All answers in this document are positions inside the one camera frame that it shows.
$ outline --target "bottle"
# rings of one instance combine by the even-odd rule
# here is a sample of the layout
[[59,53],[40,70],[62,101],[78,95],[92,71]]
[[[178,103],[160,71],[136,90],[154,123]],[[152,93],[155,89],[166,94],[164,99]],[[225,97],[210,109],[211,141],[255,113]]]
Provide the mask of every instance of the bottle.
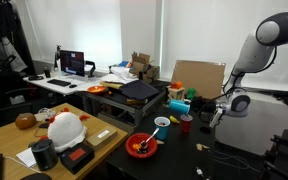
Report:
[[51,77],[51,73],[50,73],[50,70],[48,69],[48,67],[44,68],[44,73],[45,73],[45,77],[46,78],[50,78]]

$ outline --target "white wall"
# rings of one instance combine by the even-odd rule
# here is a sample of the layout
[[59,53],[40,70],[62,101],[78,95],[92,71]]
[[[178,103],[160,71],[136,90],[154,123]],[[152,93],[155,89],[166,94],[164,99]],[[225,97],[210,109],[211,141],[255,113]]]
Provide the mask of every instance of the white wall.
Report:
[[102,69],[129,60],[134,51],[155,59],[156,2],[15,1],[33,60],[53,62],[56,45],[61,45],[83,51]]
[[119,0],[17,0],[34,60],[54,61],[56,45],[108,68],[122,59]]
[[130,60],[132,53],[144,53],[155,59],[158,49],[155,41],[157,0],[120,0],[123,60]]
[[[172,77],[176,60],[226,63],[225,79],[247,35],[267,17],[288,11],[285,0],[165,0],[162,77]],[[275,64],[247,74],[245,87],[288,90],[288,45]]]

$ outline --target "orange object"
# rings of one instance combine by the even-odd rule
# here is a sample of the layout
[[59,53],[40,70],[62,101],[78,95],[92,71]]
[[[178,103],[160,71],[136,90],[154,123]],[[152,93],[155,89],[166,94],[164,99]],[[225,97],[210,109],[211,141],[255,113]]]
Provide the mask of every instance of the orange object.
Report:
[[140,145],[140,144],[138,144],[138,143],[134,143],[134,144],[133,144],[133,149],[139,150],[140,148],[141,148],[141,145]]
[[176,88],[177,88],[177,89],[180,89],[180,88],[182,88],[182,87],[183,87],[183,84],[182,84],[181,81],[176,82]]
[[92,94],[102,94],[105,91],[105,86],[92,86],[87,91]]
[[86,114],[83,114],[83,115],[80,116],[80,120],[81,121],[87,120],[88,118],[90,118],[90,116],[88,116]]
[[173,88],[173,89],[177,88],[176,83],[171,83],[171,88]]
[[20,114],[15,120],[15,125],[20,130],[30,128],[35,124],[36,117],[32,113]]
[[63,111],[64,112],[69,112],[70,110],[67,107],[65,107],[65,108],[63,108]]

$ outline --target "red bowl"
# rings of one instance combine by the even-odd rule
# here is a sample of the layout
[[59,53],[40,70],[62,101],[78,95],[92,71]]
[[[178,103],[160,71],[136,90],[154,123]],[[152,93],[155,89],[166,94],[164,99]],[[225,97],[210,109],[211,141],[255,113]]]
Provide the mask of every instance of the red bowl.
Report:
[[146,154],[139,154],[136,149],[133,148],[133,144],[140,144],[142,141],[146,141],[151,135],[146,133],[137,133],[130,136],[125,144],[126,151],[133,157],[136,158],[147,158],[155,154],[157,151],[157,142],[152,138],[147,143],[148,152]]

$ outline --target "green object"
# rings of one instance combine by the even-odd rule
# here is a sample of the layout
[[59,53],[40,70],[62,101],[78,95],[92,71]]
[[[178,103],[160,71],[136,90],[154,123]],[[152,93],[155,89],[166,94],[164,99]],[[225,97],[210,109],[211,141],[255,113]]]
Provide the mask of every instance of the green object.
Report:
[[194,98],[195,92],[196,90],[194,88],[188,88],[186,98],[192,100]]

